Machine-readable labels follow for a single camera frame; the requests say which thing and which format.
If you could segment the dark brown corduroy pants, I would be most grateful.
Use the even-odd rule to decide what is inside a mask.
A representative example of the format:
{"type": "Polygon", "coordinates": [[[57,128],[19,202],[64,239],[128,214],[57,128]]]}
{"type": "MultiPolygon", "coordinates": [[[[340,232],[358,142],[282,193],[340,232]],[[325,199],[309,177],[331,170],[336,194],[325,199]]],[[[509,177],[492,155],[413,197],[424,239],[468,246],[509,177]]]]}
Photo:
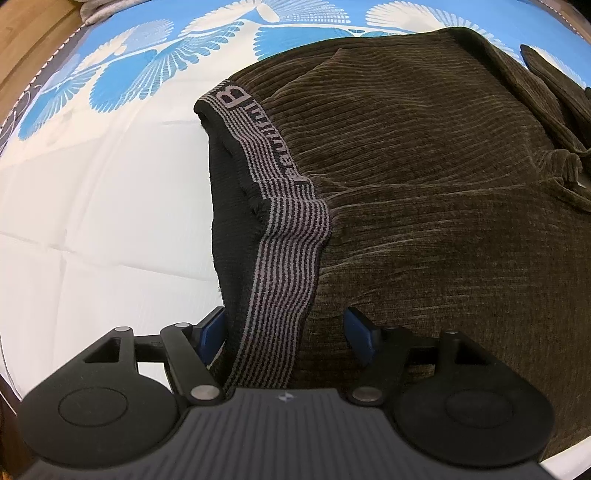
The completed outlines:
{"type": "Polygon", "coordinates": [[[342,315],[456,328],[590,434],[590,93],[466,28],[322,41],[204,94],[225,390],[346,387],[342,315]]]}

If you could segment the blue white patterned bed sheet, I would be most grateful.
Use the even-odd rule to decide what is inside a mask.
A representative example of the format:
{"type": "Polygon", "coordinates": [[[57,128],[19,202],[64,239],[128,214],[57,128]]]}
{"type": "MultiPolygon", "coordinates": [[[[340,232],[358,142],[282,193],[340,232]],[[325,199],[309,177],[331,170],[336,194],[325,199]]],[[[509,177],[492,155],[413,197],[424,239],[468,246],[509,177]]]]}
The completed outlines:
{"type": "Polygon", "coordinates": [[[534,1],[151,1],[75,35],[1,156],[1,377],[18,398],[116,327],[157,335],[224,310],[208,367],[224,400],[184,411],[114,466],[36,454],[28,479],[586,479],[590,434],[510,467],[461,467],[403,439],[346,387],[225,390],[226,310],[212,254],[197,101],[310,44],[466,28],[516,61],[530,47],[590,93],[590,47],[534,1]]]}

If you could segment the folded white grey blanket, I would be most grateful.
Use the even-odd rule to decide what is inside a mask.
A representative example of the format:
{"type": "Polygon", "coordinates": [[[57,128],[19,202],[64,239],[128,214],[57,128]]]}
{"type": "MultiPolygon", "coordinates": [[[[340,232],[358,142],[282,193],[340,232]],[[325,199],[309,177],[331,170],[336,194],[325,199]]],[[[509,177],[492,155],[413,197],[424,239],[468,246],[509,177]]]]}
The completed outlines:
{"type": "Polygon", "coordinates": [[[123,0],[79,1],[80,18],[84,25],[92,25],[111,17],[126,7],[123,0]]]}

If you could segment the wooden bed frame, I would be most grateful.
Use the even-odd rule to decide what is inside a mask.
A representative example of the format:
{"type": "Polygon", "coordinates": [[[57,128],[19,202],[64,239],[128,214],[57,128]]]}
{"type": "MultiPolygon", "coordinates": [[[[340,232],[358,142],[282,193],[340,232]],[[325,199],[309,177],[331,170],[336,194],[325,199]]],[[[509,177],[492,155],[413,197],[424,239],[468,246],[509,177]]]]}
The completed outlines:
{"type": "Polygon", "coordinates": [[[1,120],[46,60],[80,25],[75,1],[1,2],[1,120]]]}

